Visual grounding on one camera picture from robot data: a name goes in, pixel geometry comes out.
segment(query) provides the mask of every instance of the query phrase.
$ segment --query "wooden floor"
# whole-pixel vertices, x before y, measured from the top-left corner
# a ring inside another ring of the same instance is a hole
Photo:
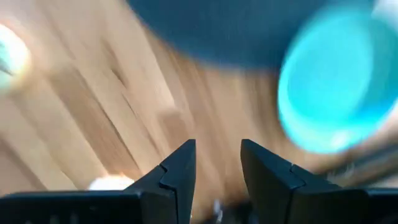
[[[194,62],[158,40],[122,1],[0,0],[0,23],[32,53],[23,84],[0,96],[0,194],[86,189],[108,174],[138,179],[195,138],[196,218],[216,198],[246,196],[242,138],[317,171],[398,133],[391,122],[347,153],[306,153],[279,126],[277,71]]]

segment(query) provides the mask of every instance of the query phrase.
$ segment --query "wood grain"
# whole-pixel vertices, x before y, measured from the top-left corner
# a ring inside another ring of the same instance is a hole
[[[196,62],[159,40],[122,0],[0,0],[0,22],[32,54],[24,84],[0,96],[0,194],[85,189],[108,174],[138,179],[195,138],[198,220],[215,199],[247,197],[242,138],[313,171],[397,139],[394,110],[356,149],[299,149],[279,125],[278,71]]]

